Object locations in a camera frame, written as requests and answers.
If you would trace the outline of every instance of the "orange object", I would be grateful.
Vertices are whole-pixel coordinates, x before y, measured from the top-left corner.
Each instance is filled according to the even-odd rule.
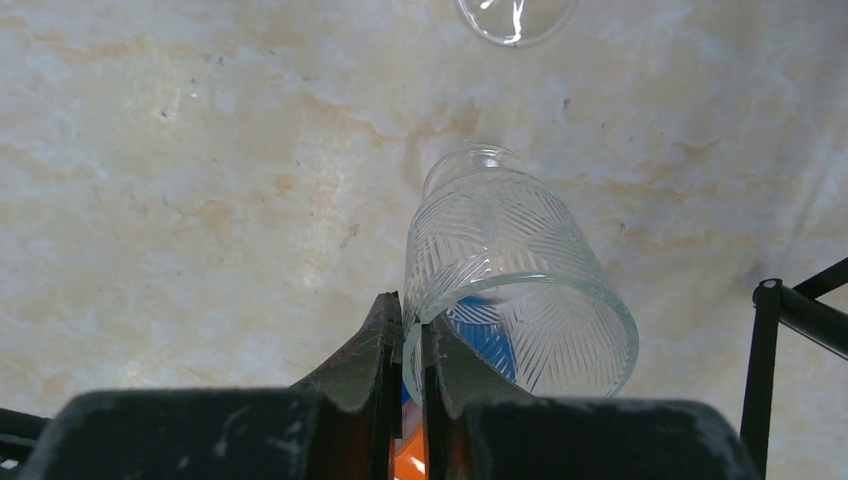
[[[395,480],[424,480],[424,428],[419,425],[412,438],[395,455]]]

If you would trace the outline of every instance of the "marble countertop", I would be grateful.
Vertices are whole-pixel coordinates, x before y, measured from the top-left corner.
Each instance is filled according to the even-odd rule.
[[[848,4],[0,0],[0,405],[289,384],[402,287],[424,175],[501,144],[636,318],[624,396],[738,426],[757,282],[848,255]],[[848,295],[825,298],[846,308]],[[781,331],[772,478],[845,478],[848,364]]]

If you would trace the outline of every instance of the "clear glass cup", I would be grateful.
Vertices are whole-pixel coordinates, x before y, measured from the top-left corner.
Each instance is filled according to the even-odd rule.
[[[639,350],[636,324],[565,203],[512,152],[442,158],[409,229],[404,382],[421,402],[421,325],[445,313],[492,368],[540,396],[609,396]]]
[[[498,45],[539,42],[563,26],[578,0],[455,0],[465,21]]]

